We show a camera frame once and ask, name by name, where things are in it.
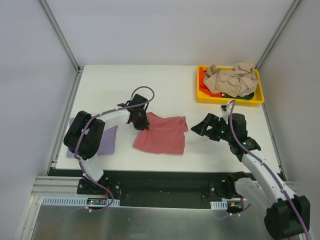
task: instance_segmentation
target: pink shirt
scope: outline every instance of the pink shirt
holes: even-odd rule
[[[159,117],[146,114],[150,123],[136,138],[133,147],[154,154],[184,154],[188,126],[185,116]]]

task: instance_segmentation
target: beige cloth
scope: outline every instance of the beige cloth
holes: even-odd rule
[[[257,89],[259,79],[255,75],[252,61],[236,64],[233,70],[221,70],[211,65],[204,76],[204,84],[213,92],[225,93],[232,97],[245,97]]]

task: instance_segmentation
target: metal floor panel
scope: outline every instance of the metal floor panel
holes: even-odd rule
[[[272,240],[252,207],[225,220],[223,210],[112,207],[99,213],[41,206],[32,240]]]

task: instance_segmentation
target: green fabric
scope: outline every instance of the green fabric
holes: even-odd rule
[[[225,94],[224,96],[222,96],[223,98],[228,98],[228,99],[244,99],[244,100],[251,100],[253,99],[255,96],[255,93],[252,92],[250,93],[249,95],[247,96],[237,96],[237,97],[233,97],[233,96],[230,96],[228,94]]]

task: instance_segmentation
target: crumpled fabric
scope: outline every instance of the crumpled fabric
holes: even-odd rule
[[[153,154],[184,154],[188,125],[185,116],[159,117],[148,112],[149,130],[144,129],[133,147]]]
[[[221,70],[211,65],[204,76],[204,84],[213,94],[225,93],[234,98],[253,93],[258,83],[252,61],[240,62],[233,70]]]

